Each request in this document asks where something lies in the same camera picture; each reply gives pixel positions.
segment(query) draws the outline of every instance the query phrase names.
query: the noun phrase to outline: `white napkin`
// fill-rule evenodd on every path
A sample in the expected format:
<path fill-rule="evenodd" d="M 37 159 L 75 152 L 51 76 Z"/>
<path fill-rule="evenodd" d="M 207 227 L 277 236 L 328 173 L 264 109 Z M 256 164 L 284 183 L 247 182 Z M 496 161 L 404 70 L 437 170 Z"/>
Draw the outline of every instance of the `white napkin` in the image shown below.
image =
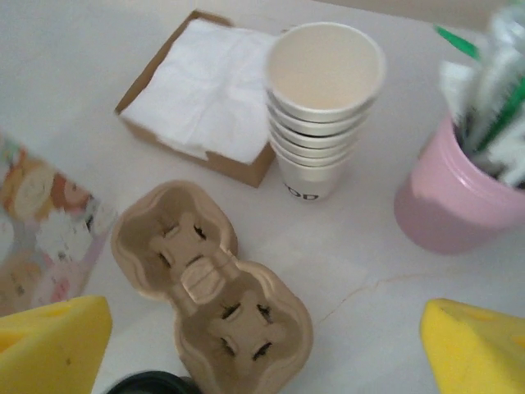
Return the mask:
<path fill-rule="evenodd" d="M 251 163 L 267 143 L 263 69 L 275 39 L 194 20 L 121 116 L 196 157 Z"/>

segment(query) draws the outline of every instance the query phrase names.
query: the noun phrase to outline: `molded pulp tray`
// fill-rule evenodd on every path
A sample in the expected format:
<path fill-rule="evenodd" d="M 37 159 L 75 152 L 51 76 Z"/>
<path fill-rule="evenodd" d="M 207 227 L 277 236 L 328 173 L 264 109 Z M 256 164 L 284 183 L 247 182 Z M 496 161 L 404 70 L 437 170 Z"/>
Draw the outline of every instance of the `molded pulp tray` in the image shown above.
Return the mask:
<path fill-rule="evenodd" d="M 270 269 L 235 257 L 230 221 L 195 184 L 165 183 L 128 208 L 112 251 L 141 294 L 173 306 L 177 350 L 206 394 L 276 393 L 306 363 L 308 311 Z"/>

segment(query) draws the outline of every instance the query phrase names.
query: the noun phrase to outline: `white table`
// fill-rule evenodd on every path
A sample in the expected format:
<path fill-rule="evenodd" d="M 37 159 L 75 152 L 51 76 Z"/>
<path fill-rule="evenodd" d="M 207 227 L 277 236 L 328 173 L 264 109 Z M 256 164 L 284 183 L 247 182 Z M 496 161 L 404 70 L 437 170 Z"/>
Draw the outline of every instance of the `white table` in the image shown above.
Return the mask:
<path fill-rule="evenodd" d="M 505 0 L 318 0 L 421 21 L 484 29 L 491 13 Z"/>
<path fill-rule="evenodd" d="M 344 22 L 385 49 L 386 86 L 351 171 L 332 198 L 310 205 L 288 195 L 275 164 L 255 190 L 134 140 L 113 116 L 194 2 L 32 3 L 2 5 L 0 125 L 119 210 L 163 181 L 203 186 L 239 234 L 240 256 L 273 269 L 312 315 L 313 352 L 283 392 L 436 393 L 418 336 L 427 300 L 524 315 L 522 231 L 471 254 L 440 257 L 412 244 L 395 223 L 396 187 L 445 113 L 439 61 L 464 59 L 430 25 L 304 0 L 198 2 L 271 33 L 307 21 Z M 133 291 L 109 247 L 85 292 L 105 295 L 114 318 L 94 393 L 144 369 L 185 374 L 172 311 Z"/>

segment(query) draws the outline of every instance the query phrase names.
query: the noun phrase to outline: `pink container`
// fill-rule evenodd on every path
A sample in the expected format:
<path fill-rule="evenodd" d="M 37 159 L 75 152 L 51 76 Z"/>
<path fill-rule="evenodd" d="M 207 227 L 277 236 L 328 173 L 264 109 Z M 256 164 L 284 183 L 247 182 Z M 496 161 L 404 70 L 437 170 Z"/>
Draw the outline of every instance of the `pink container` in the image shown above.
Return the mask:
<path fill-rule="evenodd" d="M 525 224 L 525 192 L 470 163 L 448 117 L 399 188 L 395 218 L 422 248 L 457 254 Z"/>

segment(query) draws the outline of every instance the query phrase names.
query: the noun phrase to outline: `stack of paper cups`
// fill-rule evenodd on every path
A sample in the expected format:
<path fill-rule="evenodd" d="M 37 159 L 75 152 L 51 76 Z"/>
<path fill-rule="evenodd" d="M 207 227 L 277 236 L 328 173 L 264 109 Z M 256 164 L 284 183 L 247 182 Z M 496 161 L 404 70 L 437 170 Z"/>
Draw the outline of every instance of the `stack of paper cups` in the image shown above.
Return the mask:
<path fill-rule="evenodd" d="M 283 34 L 267 59 L 270 143 L 288 191 L 316 201 L 337 186 L 386 74 L 367 35 L 321 22 Z"/>

